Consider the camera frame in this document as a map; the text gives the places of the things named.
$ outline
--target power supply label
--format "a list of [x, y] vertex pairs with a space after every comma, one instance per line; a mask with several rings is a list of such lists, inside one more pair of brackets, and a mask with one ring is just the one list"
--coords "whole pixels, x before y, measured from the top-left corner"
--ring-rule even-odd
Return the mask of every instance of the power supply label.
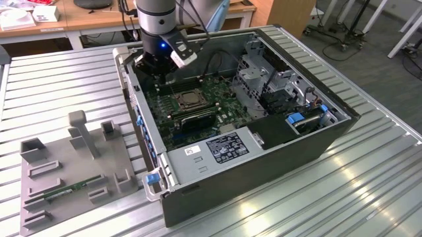
[[207, 141], [207, 146], [218, 163], [225, 163], [250, 151], [242, 142], [238, 133], [231, 133], [211, 141]]

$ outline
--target gray fixture plate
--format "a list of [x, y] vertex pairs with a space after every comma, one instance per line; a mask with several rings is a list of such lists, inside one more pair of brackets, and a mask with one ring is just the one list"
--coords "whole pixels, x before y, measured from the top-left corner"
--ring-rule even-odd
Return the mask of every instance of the gray fixture plate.
[[[32, 162], [31, 164], [28, 164], [28, 162], [23, 159], [20, 189], [20, 234], [23, 236], [36, 233], [38, 231], [54, 226], [62, 221], [90, 211], [91, 209], [118, 200], [138, 190], [136, 177], [123, 137], [119, 136], [115, 139], [106, 141], [102, 129], [91, 131], [90, 134], [102, 154], [99, 158], [92, 158], [87, 146], [75, 150], [70, 142], [71, 137], [68, 137], [44, 144], [47, 148], [40, 149], [40, 151], [47, 157], [46, 159]], [[60, 162], [62, 168], [39, 175], [38, 177], [34, 177], [32, 179], [28, 177], [30, 168], [34, 168], [35, 166], [55, 160]], [[118, 175], [119, 179], [124, 179], [127, 177], [126, 171], [128, 171], [131, 176], [132, 185], [130, 189], [122, 190], [122, 192], [119, 192], [115, 184], [114, 174]], [[24, 201], [31, 199], [31, 197], [28, 197], [28, 188], [36, 192], [56, 183], [58, 178], [63, 180], [63, 187], [66, 187], [102, 174], [107, 177], [107, 182], [99, 183], [92, 188], [86, 186], [74, 193], [58, 197], [50, 202], [50, 204], [36, 208], [35, 210], [31, 210], [31, 212], [23, 208]], [[104, 196], [104, 198], [100, 199], [100, 201], [95, 201], [94, 204], [90, 201], [88, 193], [103, 187], [107, 187], [110, 196]], [[50, 213], [51, 221], [40, 222], [40, 225], [34, 225], [31, 229], [26, 228], [23, 226], [24, 220], [31, 218], [34, 213], [38, 213], [43, 210]]]

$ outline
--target cpu socket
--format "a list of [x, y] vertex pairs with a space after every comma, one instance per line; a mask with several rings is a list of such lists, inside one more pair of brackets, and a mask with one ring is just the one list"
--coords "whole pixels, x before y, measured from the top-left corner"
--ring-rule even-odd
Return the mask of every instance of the cpu socket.
[[175, 98], [180, 109], [184, 111], [205, 107], [209, 104], [206, 98], [203, 97], [203, 93], [198, 89], [175, 94]]

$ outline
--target motherboard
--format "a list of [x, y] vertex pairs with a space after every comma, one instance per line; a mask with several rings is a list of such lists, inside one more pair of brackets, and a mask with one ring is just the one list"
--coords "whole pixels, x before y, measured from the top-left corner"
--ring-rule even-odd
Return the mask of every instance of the motherboard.
[[158, 130], [168, 150], [239, 128], [253, 120], [231, 88], [233, 78], [206, 77], [146, 93]]

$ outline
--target caster wheel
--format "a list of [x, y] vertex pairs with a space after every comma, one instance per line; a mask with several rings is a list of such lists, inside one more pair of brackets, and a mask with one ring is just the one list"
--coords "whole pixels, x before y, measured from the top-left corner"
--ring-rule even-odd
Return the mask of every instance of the caster wheel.
[[342, 52], [346, 52], [347, 49], [349, 49], [349, 45], [342, 44]]
[[305, 33], [306, 36], [310, 36], [311, 35], [310, 29], [306, 29], [303, 33]]

